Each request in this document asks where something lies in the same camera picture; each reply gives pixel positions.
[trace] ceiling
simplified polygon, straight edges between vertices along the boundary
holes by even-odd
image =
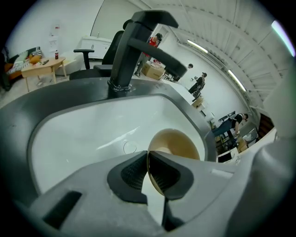
[[[292,55],[271,24],[275,20],[252,0],[134,0],[142,9],[170,12],[179,24],[171,28],[179,43],[194,50],[227,80],[230,69],[246,88],[233,83],[252,108],[263,109],[263,101],[282,80]],[[187,42],[191,40],[208,54]]]

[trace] ceiling light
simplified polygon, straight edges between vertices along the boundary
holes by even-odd
[[[198,44],[192,42],[191,40],[187,40],[189,43],[191,43],[192,45],[194,45],[195,47],[199,48],[200,50],[202,50],[205,53],[208,53],[208,51],[206,49],[204,49],[202,46],[199,46]]]
[[[291,55],[295,57],[295,49],[292,45],[292,42],[290,41],[289,37],[287,36],[286,32],[281,27],[281,25],[275,20],[271,26],[276,31],[276,33],[281,37],[282,41],[285,43]]]
[[[229,74],[236,80],[236,82],[239,84],[239,86],[243,89],[243,91],[246,91],[246,89],[244,88],[244,86],[241,84],[241,82],[239,81],[239,79],[237,79],[237,77],[232,73],[232,71],[228,70]]]

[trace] sink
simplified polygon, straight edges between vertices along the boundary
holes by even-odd
[[[37,188],[44,193],[86,165],[147,150],[152,137],[165,128],[185,133],[204,160],[198,131],[160,95],[95,102],[53,114],[32,138],[30,159]]]

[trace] plush toy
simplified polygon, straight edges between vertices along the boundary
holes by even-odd
[[[36,50],[29,55],[30,63],[36,64],[42,58],[41,50]]]

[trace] wooden table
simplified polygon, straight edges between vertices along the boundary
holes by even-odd
[[[40,75],[52,73],[54,83],[56,84],[55,69],[57,69],[59,66],[62,65],[64,75],[65,75],[65,77],[67,77],[64,62],[63,62],[65,59],[66,59],[65,57],[59,57],[58,59],[55,59],[55,58],[42,58],[41,63],[43,63],[46,60],[49,60],[49,61],[45,65],[36,63],[36,64],[29,64],[28,66],[24,67],[22,69],[22,76],[26,80],[28,92],[29,92],[29,86],[28,86],[27,77],[29,77],[29,76],[37,76],[38,79],[40,80],[40,78],[39,78]]]

